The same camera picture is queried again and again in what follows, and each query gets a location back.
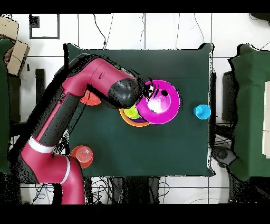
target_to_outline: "cardboard box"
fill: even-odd
[[[0,17],[0,35],[5,38],[17,40],[19,24],[6,17]]]
[[[27,44],[20,41],[16,41],[13,51],[10,57],[10,60],[7,64],[8,73],[14,75],[20,75],[25,59],[29,53],[30,48]]]
[[[8,38],[14,46],[5,56],[8,73],[20,75],[30,48],[17,41],[18,23],[6,17],[0,17],[0,38]]]

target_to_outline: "dark green table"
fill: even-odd
[[[9,95],[7,69],[4,63],[5,53],[13,46],[9,39],[0,39],[0,172],[9,172],[9,162],[7,160],[7,151],[9,146]]]
[[[238,158],[229,169],[242,181],[252,176],[270,177],[270,159],[262,154],[264,88],[265,82],[270,81],[269,62],[269,51],[255,50],[248,44],[238,46],[238,54],[231,59],[239,84],[234,144]]]
[[[83,169],[84,175],[212,175],[207,168],[208,123],[192,113],[196,105],[208,104],[211,44],[201,50],[82,50],[68,44],[68,50],[69,61],[81,53],[104,55],[145,81],[168,81],[183,98],[182,110],[171,122],[146,127],[128,125],[119,110],[104,104],[86,106],[70,133],[71,149],[87,145],[93,150],[93,163]]]

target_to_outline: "red cup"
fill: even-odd
[[[87,168],[93,162],[93,151],[85,145],[75,147],[70,155],[79,161],[82,169]]]

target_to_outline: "blue cup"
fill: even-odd
[[[208,119],[211,115],[211,109],[208,105],[201,104],[193,109],[193,113],[201,120]]]

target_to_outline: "white ring band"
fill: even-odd
[[[29,141],[28,141],[30,147],[34,150],[36,150],[37,152],[40,153],[52,153],[54,150],[54,146],[53,147],[47,147],[44,145],[41,145],[39,142],[37,142],[32,136],[30,137]]]
[[[64,179],[61,181],[60,184],[63,184],[66,181],[66,179],[68,178],[69,174],[70,174],[70,160],[69,160],[69,158],[67,156],[65,156],[65,158],[66,158],[66,161],[67,161],[66,173],[65,173]]]

